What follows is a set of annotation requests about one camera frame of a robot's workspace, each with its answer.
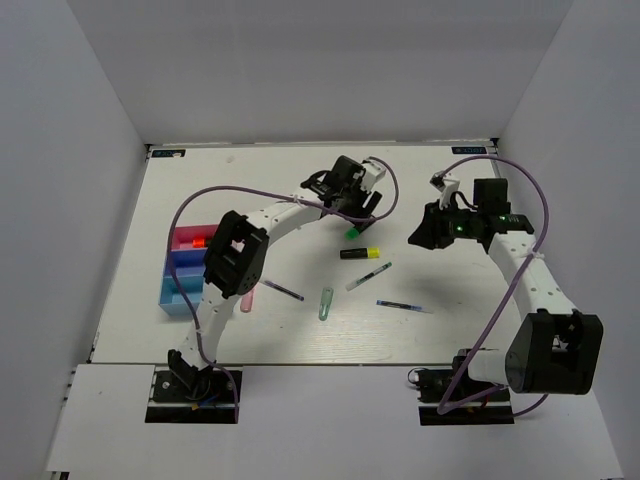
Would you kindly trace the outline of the yellow cap black highlighter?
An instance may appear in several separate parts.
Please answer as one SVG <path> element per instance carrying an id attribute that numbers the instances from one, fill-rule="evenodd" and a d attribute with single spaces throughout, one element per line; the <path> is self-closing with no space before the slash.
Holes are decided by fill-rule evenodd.
<path id="1" fill-rule="evenodd" d="M 378 247 L 344 249 L 339 252 L 341 260 L 376 259 L 380 257 Z"/>

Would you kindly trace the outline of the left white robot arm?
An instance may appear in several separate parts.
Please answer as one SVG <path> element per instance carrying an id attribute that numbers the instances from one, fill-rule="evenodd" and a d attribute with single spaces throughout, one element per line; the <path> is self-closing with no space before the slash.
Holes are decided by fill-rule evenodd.
<path id="1" fill-rule="evenodd" d="M 194 305 L 177 277 L 172 259 L 167 266 L 175 285 L 192 316 L 192 327 L 184 342 L 168 352 L 168 366 L 177 378 L 177 387 L 188 398 L 199 399 L 211 387 L 217 349 L 240 298 L 251 291 L 262 277 L 268 248 L 275 242 L 329 215 L 354 225 L 370 225 L 392 213 L 376 217 L 373 211 L 382 198 L 375 190 L 391 167 L 381 159 L 360 162 L 340 156 L 330 170 L 321 170 L 301 182 L 290 195 L 222 185 L 202 189 L 189 196 L 178 208 L 168 233 L 167 243 L 180 215 L 193 200 L 206 193 L 233 191 L 273 199 L 275 202 L 249 214 L 230 210 L 223 215 L 204 253 L 203 290 Z"/>

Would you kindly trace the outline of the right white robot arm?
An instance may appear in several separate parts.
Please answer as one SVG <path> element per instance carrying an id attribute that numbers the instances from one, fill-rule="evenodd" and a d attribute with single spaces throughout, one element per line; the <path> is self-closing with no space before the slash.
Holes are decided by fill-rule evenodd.
<path id="1" fill-rule="evenodd" d="M 601 320 L 581 312 L 563 293 L 540 253 L 528 218 L 511 210 L 504 179 L 477 179 L 473 203 L 456 202 L 459 182 L 437 174 L 439 191 L 409 237 L 428 250 L 475 240 L 499 268 L 514 300 L 521 324 L 504 349 L 471 348 L 460 352 L 445 394 L 472 399 L 487 385 L 515 393 L 585 395 L 592 386 L 604 334 Z"/>

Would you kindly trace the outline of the green cap black highlighter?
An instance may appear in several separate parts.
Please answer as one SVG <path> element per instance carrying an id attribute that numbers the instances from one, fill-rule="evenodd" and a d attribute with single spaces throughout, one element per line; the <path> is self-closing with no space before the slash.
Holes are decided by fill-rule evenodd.
<path id="1" fill-rule="evenodd" d="M 354 232 L 354 230 L 353 230 L 353 227 L 352 227 L 352 228 L 350 228 L 350 229 L 345 233 L 345 238 L 346 238 L 347 240 L 354 240 L 354 239 L 358 238 L 360 235 L 356 235 L 356 234 L 355 234 L 355 232 Z"/>

